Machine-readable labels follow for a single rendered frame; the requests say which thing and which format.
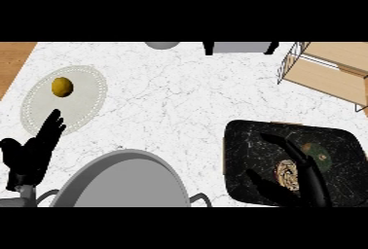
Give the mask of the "grey round object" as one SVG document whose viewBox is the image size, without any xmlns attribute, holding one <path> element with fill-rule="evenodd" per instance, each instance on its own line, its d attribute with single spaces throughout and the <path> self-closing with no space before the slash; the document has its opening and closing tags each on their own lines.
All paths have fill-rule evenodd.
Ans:
<svg viewBox="0 0 368 249">
<path fill-rule="evenodd" d="M 145 42 L 145 45 L 154 50 L 169 50 L 172 49 L 181 42 Z"/>
</svg>

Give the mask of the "pale oval placemat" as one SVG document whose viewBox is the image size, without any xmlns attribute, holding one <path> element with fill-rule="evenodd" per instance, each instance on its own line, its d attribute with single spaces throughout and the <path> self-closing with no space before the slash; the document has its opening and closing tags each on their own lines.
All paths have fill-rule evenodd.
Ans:
<svg viewBox="0 0 368 249">
<path fill-rule="evenodd" d="M 67 78 L 74 91 L 67 97 L 52 92 L 52 82 Z M 76 132 L 95 118 L 107 98 L 108 85 L 101 72 L 88 65 L 73 65 L 54 71 L 35 84 L 21 108 L 21 121 L 27 132 L 36 135 L 49 114 L 61 110 L 67 129 L 64 135 Z"/>
</svg>

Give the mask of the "cupcake with pale frosting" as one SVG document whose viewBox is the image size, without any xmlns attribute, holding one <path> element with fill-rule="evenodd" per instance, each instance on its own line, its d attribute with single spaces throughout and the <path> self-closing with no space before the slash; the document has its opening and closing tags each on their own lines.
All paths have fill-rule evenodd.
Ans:
<svg viewBox="0 0 368 249">
<path fill-rule="evenodd" d="M 277 182 L 290 191 L 299 191 L 298 168 L 292 160 L 281 160 L 275 167 Z"/>
</svg>

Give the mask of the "black marble tray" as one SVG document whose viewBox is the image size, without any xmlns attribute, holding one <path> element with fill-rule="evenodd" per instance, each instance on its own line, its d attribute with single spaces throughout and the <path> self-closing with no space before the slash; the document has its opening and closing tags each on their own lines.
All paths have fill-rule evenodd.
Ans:
<svg viewBox="0 0 368 249">
<path fill-rule="evenodd" d="M 333 158 L 333 167 L 323 173 L 333 205 L 336 207 L 368 206 L 368 159 L 354 134 L 338 128 L 255 121 L 233 121 L 225 130 L 225 179 L 233 199 L 275 206 L 252 183 L 246 170 L 277 183 L 275 167 L 290 155 L 261 134 L 286 137 L 302 148 L 306 143 L 320 144 Z"/>
</svg>

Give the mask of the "grey appliance with black legs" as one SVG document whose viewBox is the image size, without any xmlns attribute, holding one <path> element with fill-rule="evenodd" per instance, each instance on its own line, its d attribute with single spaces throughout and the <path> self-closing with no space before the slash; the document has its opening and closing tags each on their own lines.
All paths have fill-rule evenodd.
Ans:
<svg viewBox="0 0 368 249">
<path fill-rule="evenodd" d="M 205 42 L 207 55 L 215 53 L 264 53 L 272 54 L 280 46 L 278 42 Z"/>
</svg>

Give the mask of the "yellow lemon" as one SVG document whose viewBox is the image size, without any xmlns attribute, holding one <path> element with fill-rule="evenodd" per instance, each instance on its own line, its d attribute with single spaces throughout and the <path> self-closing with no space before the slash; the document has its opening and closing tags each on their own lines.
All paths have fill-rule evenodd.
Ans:
<svg viewBox="0 0 368 249">
<path fill-rule="evenodd" d="M 74 91 L 74 84 L 66 77 L 57 78 L 52 82 L 52 92 L 58 97 L 67 97 Z"/>
</svg>

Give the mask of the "green avocado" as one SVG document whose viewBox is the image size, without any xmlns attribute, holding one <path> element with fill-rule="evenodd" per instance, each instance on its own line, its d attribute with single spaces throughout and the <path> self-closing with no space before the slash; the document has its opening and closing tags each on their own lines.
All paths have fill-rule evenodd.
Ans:
<svg viewBox="0 0 368 249">
<path fill-rule="evenodd" d="M 327 149 L 317 143 L 302 145 L 302 152 L 315 159 L 318 168 L 326 173 L 333 167 L 333 158 Z"/>
</svg>

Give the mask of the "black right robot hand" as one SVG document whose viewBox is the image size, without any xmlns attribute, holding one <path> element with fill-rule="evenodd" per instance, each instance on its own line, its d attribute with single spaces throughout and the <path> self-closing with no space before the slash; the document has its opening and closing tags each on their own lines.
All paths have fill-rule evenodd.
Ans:
<svg viewBox="0 0 368 249">
<path fill-rule="evenodd" d="M 302 152 L 286 137 L 268 133 L 262 133 L 261 136 L 286 150 L 295 161 L 301 196 L 287 187 L 265 180 L 253 169 L 247 169 L 246 173 L 259 194 L 283 207 L 332 207 L 332 196 L 315 159 Z"/>
</svg>

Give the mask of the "large grey pot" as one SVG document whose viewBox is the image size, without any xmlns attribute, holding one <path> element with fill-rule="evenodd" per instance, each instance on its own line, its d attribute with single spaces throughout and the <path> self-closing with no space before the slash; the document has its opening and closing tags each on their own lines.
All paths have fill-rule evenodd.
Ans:
<svg viewBox="0 0 368 249">
<path fill-rule="evenodd" d="M 191 207 L 200 199 L 212 207 L 205 193 L 188 195 L 168 162 L 137 149 L 114 151 L 95 159 L 63 189 L 46 192 L 36 203 L 52 195 L 52 207 Z"/>
</svg>

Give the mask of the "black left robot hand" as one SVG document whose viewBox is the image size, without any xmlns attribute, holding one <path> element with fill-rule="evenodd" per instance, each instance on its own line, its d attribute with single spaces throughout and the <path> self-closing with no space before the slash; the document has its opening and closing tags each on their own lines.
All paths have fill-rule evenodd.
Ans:
<svg viewBox="0 0 368 249">
<path fill-rule="evenodd" d="M 21 186 L 36 187 L 40 184 L 66 128 L 61 110 L 55 109 L 40 131 L 26 144 L 21 144 L 14 138 L 0 140 L 4 162 L 11 169 L 6 186 L 9 191 L 17 192 Z"/>
</svg>

